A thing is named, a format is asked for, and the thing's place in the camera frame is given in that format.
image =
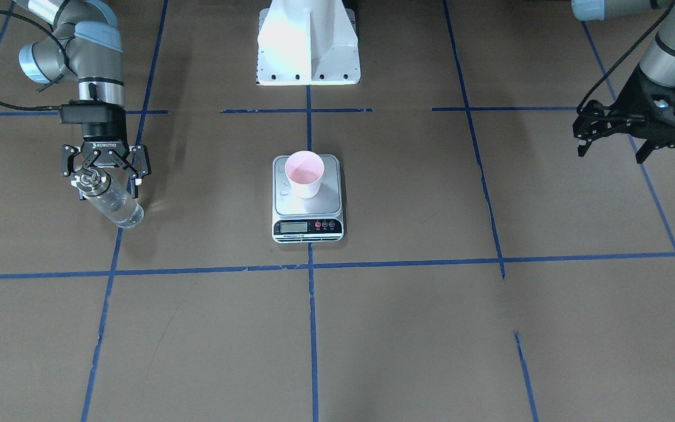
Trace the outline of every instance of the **pink paper cup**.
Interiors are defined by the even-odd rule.
[[[325,163],[321,156],[311,151],[298,151],[286,160],[285,172],[293,195],[308,199],[319,192]]]

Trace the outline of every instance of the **scale platform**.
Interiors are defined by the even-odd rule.
[[[288,155],[272,162],[272,238],[278,243],[337,242],[345,233],[340,162],[320,154],[325,173],[319,192],[302,199],[291,192],[285,163]]]

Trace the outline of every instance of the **kitchen scale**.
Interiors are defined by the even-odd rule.
[[[272,238],[278,243],[337,242],[343,238],[343,195],[340,163],[334,155],[320,154],[325,173],[319,192],[302,199],[291,192],[285,165],[288,155],[272,162]]]

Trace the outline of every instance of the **water bottle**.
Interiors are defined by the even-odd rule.
[[[109,173],[101,168],[75,169],[75,186],[85,199],[98,208],[114,224],[132,228],[142,221],[145,211],[122,186],[113,182]]]

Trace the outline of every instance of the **white metal pedestal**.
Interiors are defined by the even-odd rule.
[[[257,83],[352,85],[361,80],[356,15],[341,0],[272,0],[260,12]]]

